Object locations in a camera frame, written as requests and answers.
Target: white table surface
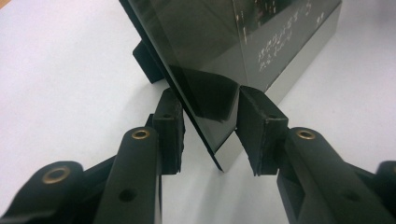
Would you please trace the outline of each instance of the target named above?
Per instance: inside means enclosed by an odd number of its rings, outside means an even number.
[[[280,108],[374,172],[396,160],[396,2],[345,0],[338,29]],[[114,1],[13,0],[0,9],[0,213],[54,161],[90,168],[145,124],[164,81],[132,55],[139,36]],[[274,176],[243,152],[223,174],[186,117],[182,172],[163,178],[163,223],[287,223]]]

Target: white surface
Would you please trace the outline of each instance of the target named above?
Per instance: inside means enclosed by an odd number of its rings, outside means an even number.
[[[280,107],[374,172],[396,160],[396,2],[346,0],[336,34]],[[54,161],[89,168],[144,125],[163,81],[132,56],[139,37],[118,1],[18,1],[0,10],[0,212]],[[273,176],[242,153],[219,172],[186,119],[182,173],[163,178],[163,223],[287,223]]]

